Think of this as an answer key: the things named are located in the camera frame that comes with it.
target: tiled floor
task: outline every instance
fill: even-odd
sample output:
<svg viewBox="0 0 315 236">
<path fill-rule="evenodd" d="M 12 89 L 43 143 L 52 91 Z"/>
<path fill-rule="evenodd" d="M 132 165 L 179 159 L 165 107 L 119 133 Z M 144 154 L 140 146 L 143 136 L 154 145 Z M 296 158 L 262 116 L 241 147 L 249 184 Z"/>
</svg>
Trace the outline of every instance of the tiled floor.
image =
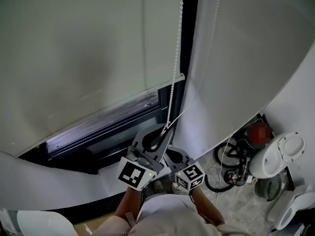
<svg viewBox="0 0 315 236">
<path fill-rule="evenodd" d="M 208 175 L 211 186 L 218 188 L 220 165 L 215 161 L 213 152 L 208 152 L 197 161 Z M 224 186 L 226 183 L 222 177 L 221 187 Z M 202 184 L 201 189 L 214 204 L 217 194 L 209 190 L 205 183 Z M 217 199 L 217 208 L 224 216 L 226 223 L 238 225 L 254 236 L 267 236 L 270 232 L 272 223 L 266 218 L 273 204 L 274 201 L 267 202 L 266 199 L 256 196 L 254 186 L 247 183 L 219 193 Z"/>
</svg>

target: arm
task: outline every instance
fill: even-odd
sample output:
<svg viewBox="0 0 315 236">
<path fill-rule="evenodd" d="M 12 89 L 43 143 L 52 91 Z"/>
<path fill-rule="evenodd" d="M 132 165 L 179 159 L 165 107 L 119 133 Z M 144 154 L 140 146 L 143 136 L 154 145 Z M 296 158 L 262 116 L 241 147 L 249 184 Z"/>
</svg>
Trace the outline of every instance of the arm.
<svg viewBox="0 0 315 236">
<path fill-rule="evenodd" d="M 136 191 L 128 187 L 123 199 L 115 211 L 115 215 L 127 221 L 125 214 L 132 212 L 132 215 L 136 220 L 140 210 L 140 202 L 141 191 Z"/>
<path fill-rule="evenodd" d="M 197 211 L 204 214 L 215 226 L 225 224 L 222 214 L 203 194 L 199 187 L 196 187 L 191 191 L 191 197 L 195 202 Z"/>
</svg>

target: floor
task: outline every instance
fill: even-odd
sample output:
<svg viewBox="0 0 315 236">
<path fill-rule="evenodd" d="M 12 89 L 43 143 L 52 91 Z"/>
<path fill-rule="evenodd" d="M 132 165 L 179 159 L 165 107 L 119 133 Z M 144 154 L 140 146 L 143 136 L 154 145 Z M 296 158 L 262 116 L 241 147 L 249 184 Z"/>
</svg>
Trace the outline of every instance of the floor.
<svg viewBox="0 0 315 236">
<path fill-rule="evenodd" d="M 197 160 L 205 173 L 211 186 L 218 188 L 220 165 L 215 161 L 213 152 L 201 156 Z M 221 178 L 221 187 L 226 186 Z M 208 199 L 215 204 L 217 194 L 207 188 L 205 183 L 200 187 Z M 255 195 L 254 186 L 245 183 L 243 186 L 234 186 L 232 189 L 219 193 L 217 208 L 225 218 L 226 223 L 242 227 L 253 236 L 267 236 L 272 223 L 267 221 L 267 214 L 272 208 L 274 201 Z"/>
</svg>

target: person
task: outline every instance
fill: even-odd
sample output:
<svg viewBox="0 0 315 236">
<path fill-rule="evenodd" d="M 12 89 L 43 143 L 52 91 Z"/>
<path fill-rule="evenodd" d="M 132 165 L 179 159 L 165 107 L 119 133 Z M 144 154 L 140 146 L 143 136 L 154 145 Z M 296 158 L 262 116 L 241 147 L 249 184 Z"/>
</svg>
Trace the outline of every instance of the person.
<svg viewBox="0 0 315 236">
<path fill-rule="evenodd" d="M 156 180 L 154 187 L 161 190 L 161 182 Z M 192 189 L 190 196 L 157 193 L 148 197 L 140 210 L 141 192 L 128 187 L 115 215 L 101 224 L 93 236 L 250 236 L 225 224 L 199 187 Z"/>
</svg>

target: white shirt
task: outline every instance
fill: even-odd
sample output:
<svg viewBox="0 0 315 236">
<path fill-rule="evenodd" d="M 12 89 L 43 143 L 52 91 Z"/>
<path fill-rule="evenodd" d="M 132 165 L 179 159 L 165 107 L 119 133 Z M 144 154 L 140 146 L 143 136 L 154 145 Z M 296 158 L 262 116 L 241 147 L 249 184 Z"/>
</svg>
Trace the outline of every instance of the white shirt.
<svg viewBox="0 0 315 236">
<path fill-rule="evenodd" d="M 166 194 L 145 202 L 138 223 L 130 227 L 124 219 L 108 218 L 93 236 L 251 236 L 230 226 L 207 224 L 189 196 Z"/>
</svg>

